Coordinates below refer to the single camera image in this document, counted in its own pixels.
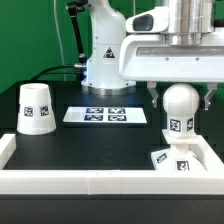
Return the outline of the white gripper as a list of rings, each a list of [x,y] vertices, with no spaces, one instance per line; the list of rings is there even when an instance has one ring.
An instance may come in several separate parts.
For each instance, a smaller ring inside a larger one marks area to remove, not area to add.
[[[153,107],[158,105],[156,82],[207,84],[204,109],[224,83],[224,31],[202,36],[197,46],[169,46],[159,34],[129,35],[121,45],[119,73],[124,80],[151,81],[147,89]]]

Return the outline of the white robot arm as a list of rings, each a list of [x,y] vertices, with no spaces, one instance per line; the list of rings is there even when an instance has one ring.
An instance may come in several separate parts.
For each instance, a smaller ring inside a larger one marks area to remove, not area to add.
[[[213,19],[216,0],[156,0],[126,19],[108,0],[89,0],[92,55],[85,91],[119,95],[145,81],[154,100],[159,82],[205,83],[208,104],[224,83],[224,25]]]

